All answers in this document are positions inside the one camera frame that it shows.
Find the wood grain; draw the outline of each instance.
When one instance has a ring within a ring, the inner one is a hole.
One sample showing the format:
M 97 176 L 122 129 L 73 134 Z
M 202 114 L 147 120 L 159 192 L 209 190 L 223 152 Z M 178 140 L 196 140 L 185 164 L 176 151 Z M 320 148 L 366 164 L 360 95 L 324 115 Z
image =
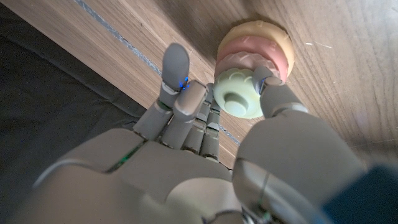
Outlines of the wood grain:
M 143 106 L 155 99 L 158 74 L 77 3 L 2 2 Z M 364 163 L 398 161 L 398 2 L 85 2 L 158 67 L 170 43 L 184 45 L 191 78 L 205 83 L 213 81 L 216 50 L 230 28 L 257 19 L 277 24 L 295 46 L 288 85 L 310 112 L 327 121 Z M 258 120 L 223 113 L 221 124 L 241 141 Z M 238 146 L 223 133 L 220 145 L 221 162 L 232 167 Z

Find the robotic hand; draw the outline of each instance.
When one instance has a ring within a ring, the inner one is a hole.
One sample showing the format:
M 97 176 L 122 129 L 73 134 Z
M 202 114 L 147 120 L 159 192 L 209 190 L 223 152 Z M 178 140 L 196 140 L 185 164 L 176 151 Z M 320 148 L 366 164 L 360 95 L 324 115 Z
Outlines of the robotic hand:
M 112 129 L 65 154 L 9 223 L 243 223 L 218 162 L 220 107 L 188 67 L 172 44 L 159 98 L 134 131 Z
M 371 187 L 359 179 L 365 171 L 345 142 L 308 114 L 284 84 L 286 73 L 267 66 L 230 70 L 235 81 L 252 80 L 266 118 L 244 138 L 231 175 L 218 163 L 221 109 L 213 90 L 223 109 L 240 115 L 251 110 L 246 93 L 189 82 L 188 68 L 185 49 L 172 44 L 159 98 L 134 131 L 112 129 L 65 154 L 9 223 L 344 223 L 352 217 L 346 207 L 369 209 L 358 192 L 370 196 L 380 175 Z

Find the robot finger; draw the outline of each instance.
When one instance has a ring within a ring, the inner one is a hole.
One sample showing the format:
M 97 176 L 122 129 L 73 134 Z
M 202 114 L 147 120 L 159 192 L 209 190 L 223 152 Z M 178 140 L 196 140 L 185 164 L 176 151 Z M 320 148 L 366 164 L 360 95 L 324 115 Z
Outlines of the robot finger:
M 207 94 L 208 88 L 196 80 L 182 90 L 174 103 L 174 117 L 160 139 L 162 144 L 181 149 Z
M 206 121 L 206 131 L 203 136 L 203 140 L 200 148 L 200 155 L 218 162 L 219 154 L 219 125 L 220 125 L 220 111 L 221 108 L 218 106 L 215 100 L 212 101 L 210 106 L 210 113 Z
M 188 81 L 189 57 L 179 44 L 171 44 L 163 56 L 162 85 L 159 98 L 142 115 L 133 130 L 147 140 L 159 137 L 170 121 L 175 100 Z
M 183 150 L 191 151 L 194 154 L 199 154 L 200 152 L 200 146 L 206 131 L 206 122 L 210 112 L 210 105 L 213 100 L 213 84 L 208 83 L 206 86 L 209 89 L 209 93 L 207 94 L 196 119 L 193 121 L 192 128 L 189 130 L 187 138 L 182 146 Z

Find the dark background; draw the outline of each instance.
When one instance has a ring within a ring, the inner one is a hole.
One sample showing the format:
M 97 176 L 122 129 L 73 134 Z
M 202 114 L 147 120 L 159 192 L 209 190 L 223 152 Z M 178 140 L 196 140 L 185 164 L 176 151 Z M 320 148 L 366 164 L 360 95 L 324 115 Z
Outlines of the dark background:
M 0 223 L 60 156 L 144 112 L 0 4 Z

